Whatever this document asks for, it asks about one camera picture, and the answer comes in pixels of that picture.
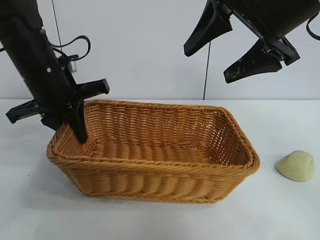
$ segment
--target white wall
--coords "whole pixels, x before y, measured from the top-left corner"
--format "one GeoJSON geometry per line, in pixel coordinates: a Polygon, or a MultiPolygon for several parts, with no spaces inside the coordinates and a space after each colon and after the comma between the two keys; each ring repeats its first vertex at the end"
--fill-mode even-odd
{"type": "MultiPolygon", "coordinates": [[[[44,27],[58,43],[51,0],[37,0],[44,27]]],[[[185,57],[183,44],[196,26],[206,0],[53,0],[61,40],[87,35],[92,51],[78,63],[78,83],[107,78],[108,98],[201,99],[208,46],[185,57]]],[[[287,37],[301,59],[277,73],[226,84],[223,71],[257,40],[242,23],[231,19],[233,31],[212,42],[206,99],[320,99],[320,42],[306,24],[287,37]]],[[[311,24],[320,34],[320,16],[311,24]]],[[[83,54],[84,42],[65,48],[83,54]]],[[[30,98],[6,53],[0,54],[0,98],[30,98]]]]}
{"type": "MultiPolygon", "coordinates": [[[[208,47],[192,58],[183,45],[205,1],[54,0],[63,43],[87,35],[92,51],[78,64],[78,83],[107,78],[108,98],[201,99],[208,47]]],[[[66,48],[84,53],[86,45],[66,48]]]]}
{"type": "MultiPolygon", "coordinates": [[[[288,40],[297,49],[301,59],[282,70],[251,76],[227,84],[224,70],[241,58],[258,40],[235,17],[231,18],[233,31],[211,43],[206,99],[320,99],[320,41],[307,33],[306,23],[290,34],[288,40]]],[[[311,29],[320,34],[320,16],[311,23],[311,29]]]]}
{"type": "MultiPolygon", "coordinates": [[[[52,2],[51,0],[38,0],[37,2],[48,38],[52,42],[57,43],[58,33],[55,24],[52,2]]],[[[32,97],[6,52],[0,53],[0,72],[0,99],[20,99],[32,97]]]]}

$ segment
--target wicker basket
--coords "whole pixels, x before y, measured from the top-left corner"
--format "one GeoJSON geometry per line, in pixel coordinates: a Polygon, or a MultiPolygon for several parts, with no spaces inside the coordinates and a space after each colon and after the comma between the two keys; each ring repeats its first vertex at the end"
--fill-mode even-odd
{"type": "Polygon", "coordinates": [[[214,203],[260,166],[221,107],[90,100],[85,121],[87,143],[63,125],[47,156],[87,196],[214,203]]]}

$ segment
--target cable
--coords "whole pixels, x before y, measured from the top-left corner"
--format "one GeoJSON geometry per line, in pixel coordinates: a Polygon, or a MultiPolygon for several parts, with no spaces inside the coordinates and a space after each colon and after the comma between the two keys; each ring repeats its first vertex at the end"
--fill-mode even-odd
{"type": "Polygon", "coordinates": [[[310,27],[309,27],[310,23],[311,23],[318,15],[319,15],[319,12],[318,12],[317,14],[315,14],[314,16],[312,16],[312,17],[309,19],[308,23],[306,24],[306,31],[307,31],[308,34],[310,34],[310,36],[313,37],[315,40],[320,41],[320,36],[317,35],[317,34],[315,34],[315,33],[313,33],[313,32],[310,30],[310,27]]]}
{"type": "Polygon", "coordinates": [[[84,59],[84,58],[90,53],[90,51],[91,51],[91,42],[90,42],[90,39],[89,39],[87,36],[84,36],[84,35],[78,36],[78,37],[76,37],[75,39],[73,39],[71,42],[69,42],[69,43],[67,43],[67,44],[63,44],[63,45],[55,45],[55,44],[52,44],[51,42],[49,42],[49,43],[50,43],[51,47],[53,47],[53,50],[54,50],[54,51],[56,51],[57,53],[60,53],[61,55],[63,55],[67,60],[73,61],[73,62],[79,61],[79,60],[81,60],[81,59],[84,59]],[[87,48],[87,51],[86,51],[85,55],[83,55],[83,56],[81,56],[81,57],[79,57],[79,56],[77,56],[77,57],[74,57],[74,56],[73,56],[73,57],[69,57],[69,56],[67,56],[63,51],[57,49],[57,48],[67,47],[67,46],[69,46],[70,44],[74,43],[75,41],[81,40],[81,39],[82,39],[82,40],[85,40],[86,43],[87,43],[87,45],[88,45],[88,48],[87,48]]]}

